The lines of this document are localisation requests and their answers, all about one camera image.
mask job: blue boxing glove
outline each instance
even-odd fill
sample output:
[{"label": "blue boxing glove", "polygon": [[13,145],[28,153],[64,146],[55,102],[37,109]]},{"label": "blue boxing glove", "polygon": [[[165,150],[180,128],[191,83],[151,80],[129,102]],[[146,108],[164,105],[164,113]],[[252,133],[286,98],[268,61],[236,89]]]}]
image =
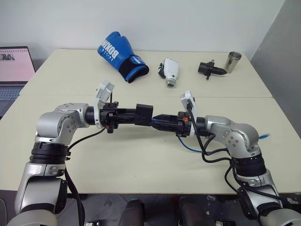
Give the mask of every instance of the blue boxing glove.
[{"label": "blue boxing glove", "polygon": [[134,54],[130,43],[119,32],[112,32],[98,48],[97,52],[119,71],[128,83],[149,72],[149,67]]}]

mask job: laptop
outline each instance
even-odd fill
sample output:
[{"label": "laptop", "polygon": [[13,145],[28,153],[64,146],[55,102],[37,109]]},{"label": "laptop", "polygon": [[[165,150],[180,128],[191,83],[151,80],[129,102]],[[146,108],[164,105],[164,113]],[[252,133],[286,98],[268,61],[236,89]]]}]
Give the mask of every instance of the laptop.
[{"label": "laptop", "polygon": [[0,47],[0,119],[34,73],[27,46]]}]

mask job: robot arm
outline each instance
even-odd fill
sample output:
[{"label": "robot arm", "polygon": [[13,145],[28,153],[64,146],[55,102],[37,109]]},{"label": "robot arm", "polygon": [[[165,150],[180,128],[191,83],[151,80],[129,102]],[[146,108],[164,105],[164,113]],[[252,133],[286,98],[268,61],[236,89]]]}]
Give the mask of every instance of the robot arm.
[{"label": "robot arm", "polygon": [[[202,136],[215,134],[214,139],[223,143],[231,156],[230,164],[234,178],[241,186],[238,195],[245,215],[249,219],[259,219],[264,226],[301,225],[301,215],[283,209],[277,198],[276,187],[257,144],[258,133],[252,126],[218,116],[197,117],[197,107],[189,91],[181,97],[186,111],[178,115],[152,117],[153,107],[149,105],[118,109],[118,102],[106,103],[113,88],[108,81],[100,85],[94,106],[64,104],[40,117],[30,161],[25,166],[16,195],[17,216],[9,226],[56,226],[54,214],[64,208],[67,196],[67,183],[59,177],[64,174],[65,161],[70,159],[68,145],[74,132],[77,128],[96,125],[112,133],[119,124],[152,126],[180,137],[196,132]],[[196,127],[187,112],[188,104]]]}]

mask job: white bracket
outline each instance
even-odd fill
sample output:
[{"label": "white bracket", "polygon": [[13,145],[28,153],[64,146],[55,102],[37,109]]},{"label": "white bracket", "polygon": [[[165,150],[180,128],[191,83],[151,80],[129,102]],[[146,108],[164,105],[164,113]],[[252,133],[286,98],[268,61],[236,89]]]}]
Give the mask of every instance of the white bracket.
[{"label": "white bracket", "polygon": [[100,123],[100,109],[103,108],[103,106],[109,99],[114,87],[115,86],[112,83],[110,83],[110,81],[104,80],[99,84],[98,88],[96,89],[93,107],[95,126],[97,126],[97,128],[99,129],[103,128],[102,124]]},{"label": "white bracket", "polygon": [[[190,102],[192,103],[192,109],[191,109],[191,112],[193,114],[193,117],[194,117],[194,121],[197,122],[197,116],[198,116],[198,107],[196,106],[196,102],[195,102],[195,99],[191,93],[190,90],[187,90],[185,91],[185,93],[181,96],[181,102],[182,102],[182,105],[185,109],[185,111],[187,111],[187,104],[189,103],[189,100]],[[190,129],[190,136],[194,135],[195,134],[195,130],[193,128],[193,126],[191,125],[191,129]]]}]

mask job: metal cup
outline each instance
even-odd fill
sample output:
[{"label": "metal cup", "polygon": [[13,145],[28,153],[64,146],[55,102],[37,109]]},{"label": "metal cup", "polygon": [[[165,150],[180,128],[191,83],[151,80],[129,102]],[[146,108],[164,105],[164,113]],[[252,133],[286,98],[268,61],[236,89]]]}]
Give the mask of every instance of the metal cup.
[{"label": "metal cup", "polygon": [[227,73],[231,73],[233,69],[235,68],[238,61],[241,59],[241,54],[237,52],[230,52],[228,55],[227,62],[225,64],[224,69],[227,71]]}]

